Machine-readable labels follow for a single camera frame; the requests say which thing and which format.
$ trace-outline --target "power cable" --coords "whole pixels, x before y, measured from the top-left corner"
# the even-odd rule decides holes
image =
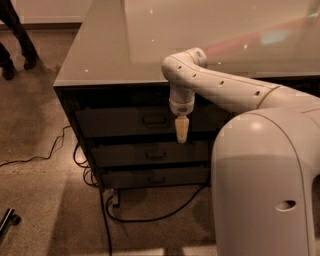
[[[181,211],[183,208],[185,208],[199,193],[201,190],[203,190],[205,187],[207,187],[207,185],[205,186],[202,186],[200,187],[192,196],[191,198],[185,202],[182,206],[180,206],[178,209],[174,210],[173,212],[169,213],[169,214],[166,214],[164,216],[160,216],[160,217],[157,217],[157,218],[152,218],[152,219],[144,219],[144,220],[124,220],[124,219],[119,219],[117,217],[114,217],[110,211],[109,211],[109,205],[110,205],[110,202],[113,198],[113,196],[110,196],[106,202],[106,206],[105,206],[105,209],[106,209],[106,212],[107,212],[107,215],[109,216],[110,219],[114,220],[114,221],[117,221],[117,222],[122,222],[122,223],[133,223],[133,222],[140,222],[140,223],[144,223],[144,222],[152,222],[152,221],[158,221],[158,220],[162,220],[162,219],[165,219],[165,218],[168,218],[168,217],[171,217],[172,215],[178,213],[179,211]]]
[[[79,144],[79,142],[77,143],[77,145],[76,145],[76,147],[75,147],[75,149],[74,149],[74,151],[73,151],[73,161],[75,162],[75,164],[76,165],[78,165],[79,167],[82,167],[82,168],[89,168],[89,166],[87,165],[87,166],[84,166],[83,164],[85,164],[86,162],[88,162],[88,160],[84,160],[83,162],[78,162],[77,160],[76,160],[76,154],[77,154],[77,151],[78,151],[78,148],[80,147],[80,144]]]
[[[44,156],[34,156],[34,157],[31,157],[30,159],[27,159],[27,160],[9,161],[9,162],[5,162],[5,163],[0,164],[0,168],[3,167],[3,166],[5,166],[5,165],[14,164],[14,163],[27,163],[27,162],[31,162],[31,161],[36,160],[36,159],[39,159],[39,160],[49,160],[49,159],[51,158],[51,156],[53,155],[53,153],[54,153],[53,151],[54,151],[54,149],[55,149],[55,147],[56,147],[56,144],[57,144],[58,140],[59,140],[60,138],[64,139],[65,129],[70,128],[70,127],[71,127],[70,125],[63,127],[63,129],[62,129],[62,135],[56,137],[56,139],[55,139],[55,141],[54,141],[54,143],[53,143],[53,146],[52,146],[52,148],[51,148],[51,150],[50,150],[49,156],[47,156],[47,157],[44,157]]]
[[[101,210],[102,210],[102,214],[103,214],[104,224],[105,224],[105,227],[106,227],[106,230],[107,230],[109,256],[112,256],[111,234],[110,234],[110,229],[109,229],[109,225],[108,225],[108,221],[107,221],[107,216],[106,216],[106,213],[104,211],[103,194],[102,194],[101,190],[99,190],[99,192],[100,192],[99,194],[100,194]]]
[[[90,174],[90,182],[87,181],[87,176],[89,174]],[[95,182],[93,179],[94,179],[94,175],[93,175],[93,172],[91,171],[91,169],[89,167],[84,168],[84,170],[83,170],[83,181],[84,181],[84,183],[86,183],[90,187],[98,188],[99,187],[98,183]]]

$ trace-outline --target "shoe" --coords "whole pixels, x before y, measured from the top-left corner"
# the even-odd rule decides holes
[[[2,67],[2,76],[4,79],[11,80],[14,78],[14,75],[15,75],[15,68],[12,63],[8,64],[5,67]]]
[[[34,68],[37,65],[38,59],[38,55],[36,57],[26,57],[26,60],[23,65],[24,69],[28,70]]]

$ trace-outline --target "floor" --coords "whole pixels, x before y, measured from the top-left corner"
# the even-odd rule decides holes
[[[14,208],[22,221],[0,240],[0,255],[109,255],[99,191],[83,181],[73,161],[76,139],[52,85],[73,42],[76,30],[28,31],[40,55],[33,70],[23,69],[20,48],[7,31],[0,41],[12,54],[14,80],[0,78],[0,216]],[[134,189],[121,192],[123,219],[155,218],[177,209],[199,186]],[[104,202],[111,191],[103,194]],[[313,200],[317,246],[320,235],[320,182]],[[211,190],[202,190],[174,216],[150,223],[119,223],[108,219],[115,256],[216,256]]]

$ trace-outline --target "drawer handle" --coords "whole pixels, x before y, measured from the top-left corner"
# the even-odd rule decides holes
[[[149,129],[165,128],[168,124],[166,116],[144,116],[143,124]]]
[[[156,178],[148,178],[148,182],[150,184],[162,184],[162,183],[165,183],[166,182],[166,179],[165,177],[162,177],[161,179],[156,179]]]
[[[146,157],[149,159],[149,160],[164,160],[167,155],[166,155],[166,152],[165,151],[154,151],[154,152],[147,152],[146,153]]]

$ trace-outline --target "metal stand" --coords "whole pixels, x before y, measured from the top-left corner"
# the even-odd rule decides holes
[[[0,222],[0,239],[4,234],[4,231],[6,227],[9,225],[9,223],[15,226],[15,225],[18,225],[19,222],[21,221],[21,217],[13,213],[14,213],[14,209],[8,208],[6,213],[4,214]]]

